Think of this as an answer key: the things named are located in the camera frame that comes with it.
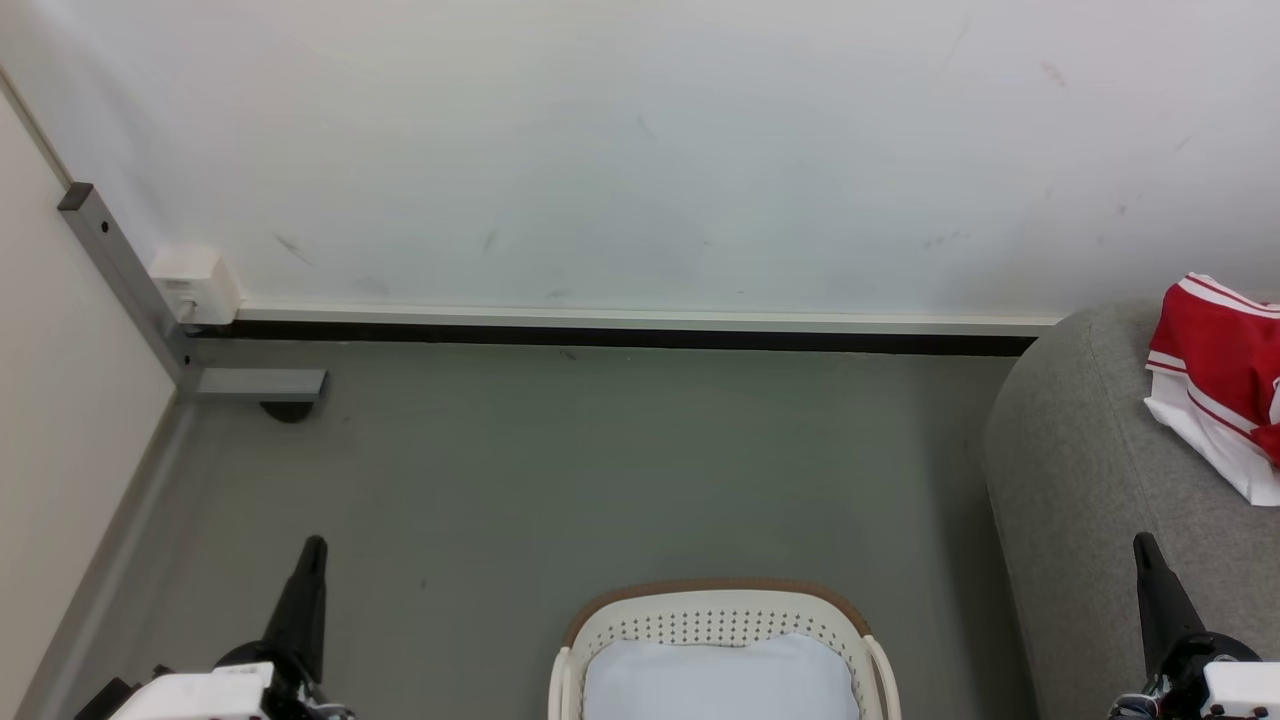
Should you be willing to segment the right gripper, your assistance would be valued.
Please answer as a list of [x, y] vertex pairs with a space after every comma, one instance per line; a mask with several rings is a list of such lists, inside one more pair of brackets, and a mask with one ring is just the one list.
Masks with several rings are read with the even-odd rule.
[[1206, 632], [1178, 574], [1148, 532], [1134, 537], [1143, 691], [1119, 696], [1111, 719], [1276, 719], [1279, 662]]

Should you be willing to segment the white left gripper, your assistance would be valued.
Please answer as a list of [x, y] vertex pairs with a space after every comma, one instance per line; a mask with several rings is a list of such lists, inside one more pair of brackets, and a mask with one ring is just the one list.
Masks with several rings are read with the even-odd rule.
[[351, 719], [323, 693], [328, 543], [310, 536], [264, 633], [207, 673], [155, 667], [146, 683], [111, 679], [77, 719]]

